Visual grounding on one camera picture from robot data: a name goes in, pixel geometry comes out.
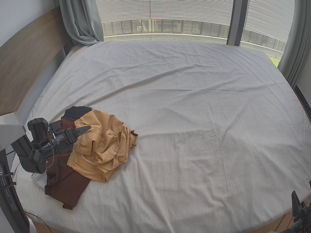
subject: white wall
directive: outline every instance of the white wall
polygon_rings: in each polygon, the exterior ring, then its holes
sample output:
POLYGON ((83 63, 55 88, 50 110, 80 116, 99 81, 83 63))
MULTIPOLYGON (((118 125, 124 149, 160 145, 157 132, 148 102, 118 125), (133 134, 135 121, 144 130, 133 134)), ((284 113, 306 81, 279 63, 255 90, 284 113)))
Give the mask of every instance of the white wall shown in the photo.
POLYGON ((311 51, 306 61, 305 68, 298 80, 297 86, 311 107, 311 51))
MULTIPOLYGON (((14 34, 40 17, 44 13, 54 8, 53 0, 0 0, 0 47, 9 40, 14 34)), ((31 89, 42 89, 52 77, 58 68, 60 61, 64 58, 63 50, 43 72, 42 81, 34 84, 36 87, 31 89)), ((29 101, 23 101, 23 106, 29 110, 33 107, 33 103, 37 100, 34 96, 30 96, 29 101)), ((9 164, 12 164, 13 154, 8 156, 9 164)), ((13 232, 10 224, 6 220, 2 210, 0 209, 0 233, 13 232)))

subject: curtain fold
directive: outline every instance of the curtain fold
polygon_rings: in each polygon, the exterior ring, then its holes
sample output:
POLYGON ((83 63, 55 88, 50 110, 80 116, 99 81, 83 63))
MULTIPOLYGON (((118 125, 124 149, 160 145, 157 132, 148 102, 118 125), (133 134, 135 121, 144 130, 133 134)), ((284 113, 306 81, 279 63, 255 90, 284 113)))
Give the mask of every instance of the curtain fold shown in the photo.
POLYGON ((293 24, 278 66, 292 88, 298 82, 311 48, 310 6, 311 0, 295 0, 293 24))
POLYGON ((64 25, 74 43, 93 45, 104 41, 95 0, 59 0, 64 25))

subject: wooden bed frame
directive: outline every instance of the wooden bed frame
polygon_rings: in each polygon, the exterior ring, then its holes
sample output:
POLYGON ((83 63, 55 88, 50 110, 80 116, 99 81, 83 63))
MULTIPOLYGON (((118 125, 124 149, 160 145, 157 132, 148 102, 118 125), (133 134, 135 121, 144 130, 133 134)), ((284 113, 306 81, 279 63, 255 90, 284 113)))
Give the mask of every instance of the wooden bed frame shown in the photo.
MULTIPOLYGON (((63 47, 67 54, 71 43, 60 7, 37 18, 0 47, 0 116, 18 110, 32 84, 63 47)), ((252 233, 280 232, 292 224, 289 212, 252 233)), ((50 232, 43 224, 35 222, 35 225, 40 233, 50 232)))

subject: white bed sheet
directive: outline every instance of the white bed sheet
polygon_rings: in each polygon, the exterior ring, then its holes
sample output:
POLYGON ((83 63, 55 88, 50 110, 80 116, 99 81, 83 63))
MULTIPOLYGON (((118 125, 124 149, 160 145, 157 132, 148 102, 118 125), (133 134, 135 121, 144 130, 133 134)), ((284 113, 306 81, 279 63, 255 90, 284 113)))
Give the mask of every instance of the white bed sheet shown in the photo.
POLYGON ((52 122, 80 105, 115 114, 139 137, 128 162, 108 183, 91 181, 72 211, 18 166, 24 209, 63 232, 248 232, 289 212, 293 190, 311 192, 311 125, 261 51, 186 41, 83 47, 29 120, 52 122))

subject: brown garment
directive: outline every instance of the brown garment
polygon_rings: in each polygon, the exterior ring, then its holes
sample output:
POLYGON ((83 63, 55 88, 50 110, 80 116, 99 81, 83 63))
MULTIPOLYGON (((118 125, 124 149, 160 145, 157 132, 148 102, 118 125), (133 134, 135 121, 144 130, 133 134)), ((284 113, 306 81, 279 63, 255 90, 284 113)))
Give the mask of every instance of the brown garment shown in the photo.
MULTIPOLYGON (((67 128, 75 129, 75 119, 62 118, 60 124, 63 130, 67 128)), ((69 153, 71 147, 62 151, 62 154, 69 153)), ((76 206, 82 192, 87 187, 90 179, 82 176, 67 165, 69 154, 65 156, 55 156, 54 162, 52 158, 48 161, 47 166, 51 165, 47 170, 47 181, 45 186, 45 194, 64 203, 63 208, 72 210, 76 206)))
POLYGON ((107 182, 115 169, 127 162, 138 134, 115 115, 98 110, 88 112, 75 125, 76 128, 90 125, 91 129, 78 137, 67 165, 84 177, 107 182))

